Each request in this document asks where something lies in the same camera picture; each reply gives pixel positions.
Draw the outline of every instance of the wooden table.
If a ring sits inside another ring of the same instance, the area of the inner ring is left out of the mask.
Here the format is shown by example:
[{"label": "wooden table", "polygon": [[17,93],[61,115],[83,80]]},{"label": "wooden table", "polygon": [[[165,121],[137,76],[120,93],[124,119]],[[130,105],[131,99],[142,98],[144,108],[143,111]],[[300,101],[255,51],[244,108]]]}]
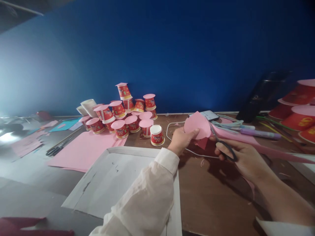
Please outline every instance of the wooden table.
[{"label": "wooden table", "polygon": [[[170,140],[166,138],[166,128],[169,123],[185,121],[187,115],[159,116],[154,124],[163,128],[167,148]],[[268,128],[254,123],[258,130],[270,131]],[[168,135],[179,126],[170,125]],[[154,147],[149,138],[140,138],[140,133],[130,134],[125,146],[142,148]],[[297,152],[300,150],[286,140],[271,142],[257,138],[263,145],[274,149]],[[195,144],[188,149],[201,155],[215,156],[214,142],[208,141],[206,150]],[[181,203],[181,220],[183,230],[201,235],[263,235],[264,232],[255,221],[255,217],[270,220],[266,210],[256,203],[250,203],[252,192],[249,185],[243,180],[234,164],[221,162],[213,158],[205,158],[201,166],[202,157],[184,151],[179,163],[179,186]],[[306,200],[315,204],[315,186],[287,161],[267,160],[267,163],[277,173],[284,173],[284,182],[293,187]]]}]

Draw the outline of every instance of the smartphone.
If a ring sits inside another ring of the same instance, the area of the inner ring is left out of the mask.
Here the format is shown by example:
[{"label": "smartphone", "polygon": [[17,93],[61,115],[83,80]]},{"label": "smartphone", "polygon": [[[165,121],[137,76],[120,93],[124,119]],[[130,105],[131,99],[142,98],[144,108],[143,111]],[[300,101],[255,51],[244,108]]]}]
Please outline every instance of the smartphone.
[{"label": "smartphone", "polygon": [[203,115],[205,118],[207,118],[208,121],[216,121],[220,118],[216,113],[214,113],[210,110],[200,112],[200,114]]}]

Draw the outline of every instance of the blue wall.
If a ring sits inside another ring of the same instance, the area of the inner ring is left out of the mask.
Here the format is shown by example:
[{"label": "blue wall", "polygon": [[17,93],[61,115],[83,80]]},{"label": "blue wall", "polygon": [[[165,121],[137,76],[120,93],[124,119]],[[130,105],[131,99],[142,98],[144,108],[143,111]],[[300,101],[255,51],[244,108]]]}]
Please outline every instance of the blue wall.
[{"label": "blue wall", "polygon": [[76,0],[0,35],[0,112],[78,115],[86,99],[155,93],[157,112],[239,110],[262,73],[315,75],[311,10],[300,0]]}]

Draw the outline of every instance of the left hand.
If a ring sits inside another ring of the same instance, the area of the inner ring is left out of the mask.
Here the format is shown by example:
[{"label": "left hand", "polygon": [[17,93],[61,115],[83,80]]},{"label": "left hand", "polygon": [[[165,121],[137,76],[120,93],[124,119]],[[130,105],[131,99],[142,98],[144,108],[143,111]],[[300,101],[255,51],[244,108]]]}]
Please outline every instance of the left hand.
[{"label": "left hand", "polygon": [[188,147],[190,141],[195,138],[199,133],[199,129],[195,129],[190,133],[185,133],[184,127],[180,127],[174,131],[171,144],[167,149],[180,156],[186,147]]}]

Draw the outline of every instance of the hand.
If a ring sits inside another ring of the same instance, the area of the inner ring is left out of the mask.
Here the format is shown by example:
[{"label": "hand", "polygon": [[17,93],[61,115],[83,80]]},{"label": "hand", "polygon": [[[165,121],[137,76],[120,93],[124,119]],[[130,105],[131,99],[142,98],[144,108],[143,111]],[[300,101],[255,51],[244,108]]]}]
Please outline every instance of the hand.
[{"label": "hand", "polygon": [[180,127],[174,131],[171,144],[167,149],[180,156],[185,148],[189,145],[190,141],[197,136],[199,129],[195,129],[190,133],[185,133],[184,127]]},{"label": "hand", "polygon": [[[238,158],[238,161],[235,164],[239,172],[247,180],[257,185],[259,182],[268,178],[277,178],[274,172],[269,168],[267,163],[253,146],[234,140],[220,140],[226,142],[233,148]],[[233,158],[232,153],[222,143],[216,143],[216,146],[215,154],[219,156],[221,161],[224,160],[224,156],[221,152]]]}]

